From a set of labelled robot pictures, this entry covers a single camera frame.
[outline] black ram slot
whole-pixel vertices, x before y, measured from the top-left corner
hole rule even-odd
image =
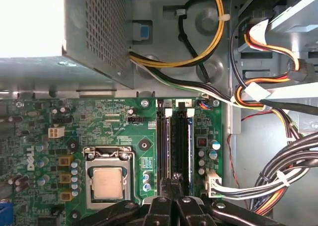
[[[160,188],[160,180],[166,177],[166,137],[165,117],[163,102],[158,100],[157,111],[157,186]]]
[[[177,111],[172,118],[173,178],[181,181],[184,195],[189,194],[188,120],[186,111]]]

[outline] power connector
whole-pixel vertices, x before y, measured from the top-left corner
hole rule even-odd
[[[205,177],[205,189],[208,192],[209,198],[219,198],[220,195],[218,195],[217,192],[213,191],[214,183],[222,184],[222,178],[215,172],[215,170],[210,170],[207,172],[207,175]]]

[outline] white connector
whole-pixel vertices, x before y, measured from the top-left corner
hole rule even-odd
[[[213,191],[213,183],[218,182],[218,184],[222,184],[222,178],[215,172],[215,170],[207,171],[207,175],[205,177],[205,189],[208,192],[209,198],[219,198],[218,193]]]
[[[61,138],[64,137],[65,127],[49,128],[49,138]]]

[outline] blue port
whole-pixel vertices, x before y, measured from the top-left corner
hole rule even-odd
[[[0,225],[1,226],[13,225],[13,203],[0,202]]]

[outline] motherboard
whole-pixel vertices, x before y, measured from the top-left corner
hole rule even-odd
[[[2,100],[3,225],[70,226],[123,200],[142,204],[163,177],[207,194],[209,172],[222,176],[222,108],[201,101]]]

